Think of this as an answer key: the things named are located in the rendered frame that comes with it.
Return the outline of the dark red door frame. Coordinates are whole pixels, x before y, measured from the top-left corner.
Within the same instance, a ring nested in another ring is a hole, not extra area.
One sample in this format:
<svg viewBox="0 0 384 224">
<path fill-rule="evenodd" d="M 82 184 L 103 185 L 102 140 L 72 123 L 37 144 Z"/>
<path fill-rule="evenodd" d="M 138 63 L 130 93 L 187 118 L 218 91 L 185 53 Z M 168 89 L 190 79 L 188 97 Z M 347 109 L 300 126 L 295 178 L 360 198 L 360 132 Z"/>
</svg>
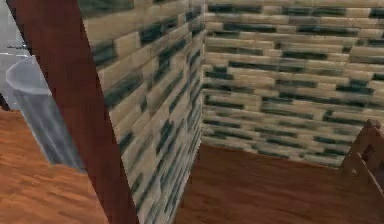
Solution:
<svg viewBox="0 0 384 224">
<path fill-rule="evenodd" d="M 109 224 L 140 224 L 77 0 L 5 0 Z"/>
</svg>

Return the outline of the brown wooden chair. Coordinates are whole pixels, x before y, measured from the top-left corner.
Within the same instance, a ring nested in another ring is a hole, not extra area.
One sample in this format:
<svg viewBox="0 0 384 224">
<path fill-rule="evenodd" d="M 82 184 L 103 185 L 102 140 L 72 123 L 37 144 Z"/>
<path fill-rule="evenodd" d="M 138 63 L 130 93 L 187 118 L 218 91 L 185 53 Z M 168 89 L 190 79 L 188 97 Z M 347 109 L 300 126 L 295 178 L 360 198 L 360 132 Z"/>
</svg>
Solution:
<svg viewBox="0 0 384 224">
<path fill-rule="evenodd" d="M 339 173 L 354 190 L 368 190 L 384 200 L 384 133 L 377 120 L 368 119 L 345 155 Z"/>
</svg>

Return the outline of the grey bin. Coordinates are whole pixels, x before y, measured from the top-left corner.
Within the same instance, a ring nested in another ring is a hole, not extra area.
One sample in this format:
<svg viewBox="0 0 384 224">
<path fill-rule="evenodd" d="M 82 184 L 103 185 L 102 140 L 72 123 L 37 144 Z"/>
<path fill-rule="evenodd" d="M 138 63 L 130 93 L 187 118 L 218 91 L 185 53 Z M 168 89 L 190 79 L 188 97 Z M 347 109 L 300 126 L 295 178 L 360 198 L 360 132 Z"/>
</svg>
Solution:
<svg viewBox="0 0 384 224">
<path fill-rule="evenodd" d="M 49 163 L 85 171 L 35 56 L 15 63 L 6 71 L 0 93 L 11 109 L 21 112 Z"/>
</svg>

